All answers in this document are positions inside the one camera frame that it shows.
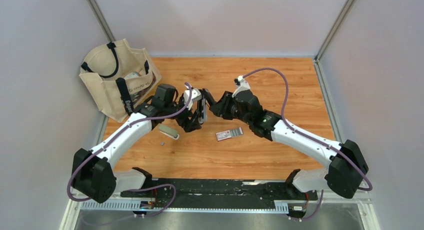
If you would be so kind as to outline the black large stapler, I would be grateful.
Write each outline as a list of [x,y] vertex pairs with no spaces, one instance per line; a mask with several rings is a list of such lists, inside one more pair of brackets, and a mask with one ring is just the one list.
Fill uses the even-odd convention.
[[199,92],[200,100],[197,102],[197,109],[199,110],[200,115],[198,117],[198,121],[200,125],[202,125],[207,120],[207,106],[213,106],[217,102],[207,88],[202,88]]

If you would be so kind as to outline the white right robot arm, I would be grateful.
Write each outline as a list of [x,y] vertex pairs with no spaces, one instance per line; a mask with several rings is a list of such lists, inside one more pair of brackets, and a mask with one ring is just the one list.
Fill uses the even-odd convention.
[[225,120],[237,119],[249,126],[258,137],[281,143],[315,159],[327,171],[319,174],[316,170],[294,170],[285,185],[286,195],[299,199],[311,190],[330,189],[339,196],[351,199],[361,186],[369,171],[368,164],[359,145],[347,139],[344,143],[328,140],[302,129],[282,115],[264,109],[259,99],[250,90],[233,96],[225,91],[221,99],[208,99],[210,111]]

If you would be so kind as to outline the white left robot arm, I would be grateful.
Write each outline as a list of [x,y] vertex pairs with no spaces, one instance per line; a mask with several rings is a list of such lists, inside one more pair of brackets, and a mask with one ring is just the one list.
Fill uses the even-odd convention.
[[165,119],[175,120],[186,132],[199,130],[201,111],[192,110],[202,102],[201,91],[185,83],[186,90],[175,100],[177,89],[160,84],[155,94],[148,97],[111,136],[89,150],[79,149],[73,157],[72,173],[67,183],[68,197],[77,202],[72,189],[86,197],[104,203],[114,193],[134,190],[140,197],[148,197],[153,184],[147,180],[147,172],[134,167],[128,171],[114,171],[121,157],[143,136],[150,133]]

